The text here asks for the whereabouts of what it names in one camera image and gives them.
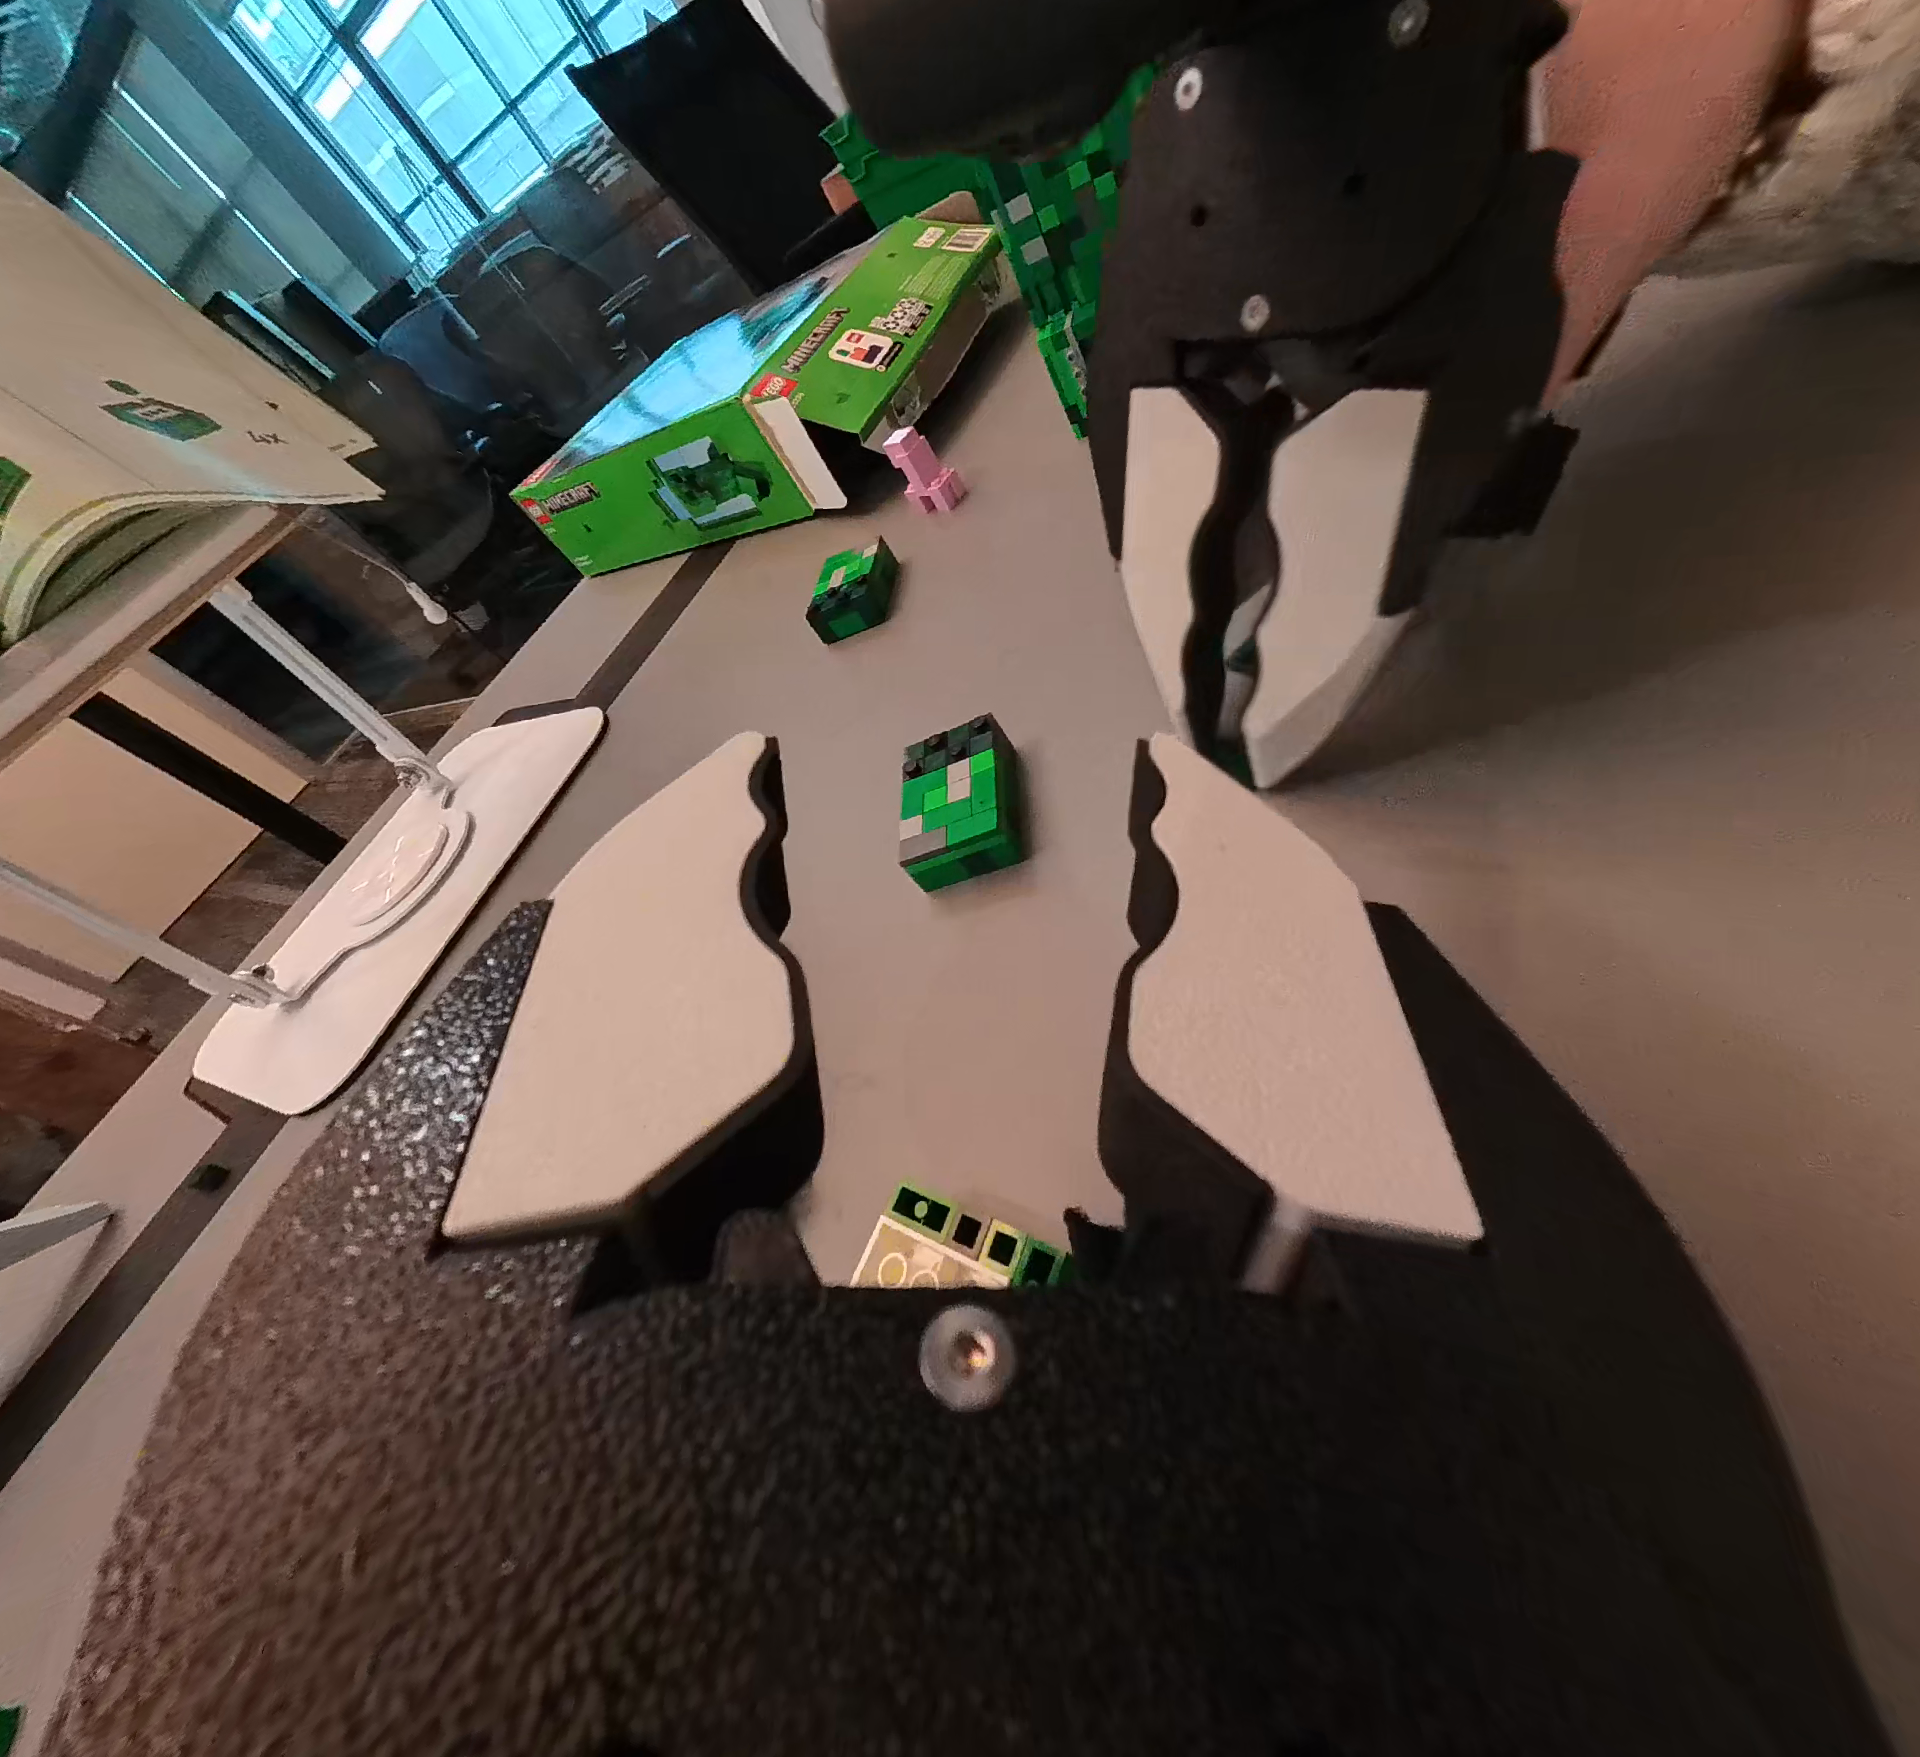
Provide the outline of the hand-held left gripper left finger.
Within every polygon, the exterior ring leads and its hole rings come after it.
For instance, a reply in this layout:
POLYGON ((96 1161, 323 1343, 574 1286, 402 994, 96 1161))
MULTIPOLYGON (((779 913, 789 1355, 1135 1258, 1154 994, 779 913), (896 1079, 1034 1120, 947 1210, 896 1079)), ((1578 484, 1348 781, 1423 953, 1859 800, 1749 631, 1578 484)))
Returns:
POLYGON ((554 885, 445 1243, 713 1244, 806 1188, 824 1096, 785 838, 780 745, 740 733, 554 885))

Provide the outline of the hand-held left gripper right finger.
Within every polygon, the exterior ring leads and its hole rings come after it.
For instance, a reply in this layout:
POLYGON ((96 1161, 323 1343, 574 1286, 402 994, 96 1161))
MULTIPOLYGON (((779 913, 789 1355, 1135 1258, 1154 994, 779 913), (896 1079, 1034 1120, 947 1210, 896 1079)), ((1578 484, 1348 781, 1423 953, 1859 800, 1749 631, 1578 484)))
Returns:
POLYGON ((1355 881, 1170 735, 1138 745, 1102 1071, 1122 1267, 1283 1288, 1318 1229, 1470 1248, 1484 1222, 1355 881))

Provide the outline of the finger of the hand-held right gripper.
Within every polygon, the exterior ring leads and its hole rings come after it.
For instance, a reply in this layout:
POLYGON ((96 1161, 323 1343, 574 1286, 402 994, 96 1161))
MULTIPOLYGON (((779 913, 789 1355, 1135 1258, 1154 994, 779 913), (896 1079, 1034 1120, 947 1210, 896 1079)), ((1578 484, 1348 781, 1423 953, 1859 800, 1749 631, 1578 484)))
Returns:
POLYGON ((1405 613, 1379 608, 1428 395, 1360 390, 1277 450, 1267 520, 1277 584, 1242 710, 1253 783, 1296 775, 1339 731, 1395 648, 1405 613))
POLYGON ((1171 729, 1214 753, 1225 699, 1228 519, 1220 442, 1171 385, 1131 392, 1120 577, 1171 729))

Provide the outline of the small green brick assembly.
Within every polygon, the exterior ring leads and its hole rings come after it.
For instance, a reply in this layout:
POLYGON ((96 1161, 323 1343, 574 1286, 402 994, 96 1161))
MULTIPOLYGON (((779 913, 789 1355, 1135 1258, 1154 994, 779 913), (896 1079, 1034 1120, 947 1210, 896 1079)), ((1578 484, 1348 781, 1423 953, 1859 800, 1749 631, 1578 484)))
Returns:
POLYGON ((899 868, 925 896, 1026 860, 1020 753, 992 711, 914 739, 899 759, 899 868))

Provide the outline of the person's right forearm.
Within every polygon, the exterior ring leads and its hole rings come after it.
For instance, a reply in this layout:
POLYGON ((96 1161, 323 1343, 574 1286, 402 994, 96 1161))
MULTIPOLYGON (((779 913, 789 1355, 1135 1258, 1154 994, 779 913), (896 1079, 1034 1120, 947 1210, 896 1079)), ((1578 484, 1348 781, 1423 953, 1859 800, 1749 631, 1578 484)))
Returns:
POLYGON ((1805 89, 1659 274, 1917 260, 1917 0, 1806 0, 1805 89))

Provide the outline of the green building set box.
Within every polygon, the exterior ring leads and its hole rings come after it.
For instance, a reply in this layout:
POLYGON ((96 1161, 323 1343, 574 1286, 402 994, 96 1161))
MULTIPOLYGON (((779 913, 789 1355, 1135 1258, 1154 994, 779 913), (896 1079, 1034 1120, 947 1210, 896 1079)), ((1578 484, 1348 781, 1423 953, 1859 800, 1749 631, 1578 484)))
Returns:
POLYGON ((898 219, 668 346, 512 501, 587 579, 840 511, 1014 292, 994 223, 898 219))

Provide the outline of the person's right hand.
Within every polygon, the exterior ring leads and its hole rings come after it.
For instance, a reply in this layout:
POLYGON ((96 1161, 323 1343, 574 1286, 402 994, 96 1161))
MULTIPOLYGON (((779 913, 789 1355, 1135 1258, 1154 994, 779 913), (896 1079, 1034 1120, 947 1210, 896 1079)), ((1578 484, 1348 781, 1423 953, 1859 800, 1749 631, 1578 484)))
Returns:
POLYGON ((1569 25, 1536 68, 1538 120, 1578 169, 1555 235, 1548 410, 1733 184, 1806 16, 1806 0, 1556 1, 1569 25))

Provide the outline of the tall green blocky brick figure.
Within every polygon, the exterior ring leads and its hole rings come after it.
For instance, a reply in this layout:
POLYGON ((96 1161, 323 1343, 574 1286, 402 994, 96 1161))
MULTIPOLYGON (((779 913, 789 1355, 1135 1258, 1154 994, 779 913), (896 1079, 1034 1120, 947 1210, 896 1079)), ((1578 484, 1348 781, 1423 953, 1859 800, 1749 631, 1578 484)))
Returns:
POLYGON ((1118 221, 1133 123, 1157 68, 1135 71, 1085 138, 1024 161, 980 159, 975 176, 1012 268, 1043 366, 1076 438, 1088 426, 1088 360, 1102 254, 1118 221))

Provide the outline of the pink brick pig figure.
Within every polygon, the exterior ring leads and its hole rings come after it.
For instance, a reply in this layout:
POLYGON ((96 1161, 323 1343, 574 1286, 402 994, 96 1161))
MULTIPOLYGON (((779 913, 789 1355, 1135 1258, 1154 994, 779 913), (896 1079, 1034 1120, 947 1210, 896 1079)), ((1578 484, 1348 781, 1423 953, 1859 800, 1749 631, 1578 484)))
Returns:
POLYGON ((968 497, 960 471, 943 462, 918 428, 893 430, 882 453, 902 476, 902 495, 921 514, 947 514, 968 497))

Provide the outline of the black office chair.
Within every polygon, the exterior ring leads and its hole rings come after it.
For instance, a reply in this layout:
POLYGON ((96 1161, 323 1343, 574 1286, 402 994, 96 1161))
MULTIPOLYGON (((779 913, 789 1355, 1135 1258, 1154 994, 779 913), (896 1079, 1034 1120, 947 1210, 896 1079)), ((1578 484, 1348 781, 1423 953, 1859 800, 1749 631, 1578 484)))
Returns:
POLYGON ((834 114, 743 0, 692 0, 568 78, 756 292, 873 233, 830 209, 834 114))

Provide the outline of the building instruction booklet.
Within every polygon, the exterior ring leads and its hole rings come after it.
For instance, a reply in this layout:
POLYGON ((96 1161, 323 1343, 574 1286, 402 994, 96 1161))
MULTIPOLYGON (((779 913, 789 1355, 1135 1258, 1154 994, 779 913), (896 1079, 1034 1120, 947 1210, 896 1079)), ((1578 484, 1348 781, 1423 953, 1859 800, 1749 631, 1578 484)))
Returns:
POLYGON ((1 176, 4 643, 190 517, 381 498, 371 438, 1 176))

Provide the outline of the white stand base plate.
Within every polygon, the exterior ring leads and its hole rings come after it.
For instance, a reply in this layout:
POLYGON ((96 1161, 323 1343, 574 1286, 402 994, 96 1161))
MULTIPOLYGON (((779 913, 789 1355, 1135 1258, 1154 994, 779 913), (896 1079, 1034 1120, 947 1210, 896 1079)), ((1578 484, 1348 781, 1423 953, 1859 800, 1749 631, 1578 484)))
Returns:
POLYGON ((468 923, 495 881, 603 736, 595 703, 554 703, 453 745, 430 761, 323 665, 237 583, 211 606, 305 688, 366 736, 403 799, 308 907, 270 961, 224 973, 4 861, 1 877, 88 934, 181 976, 224 1011, 203 1038, 190 1091, 229 1120, 240 1110, 305 1116, 331 1101, 468 923))

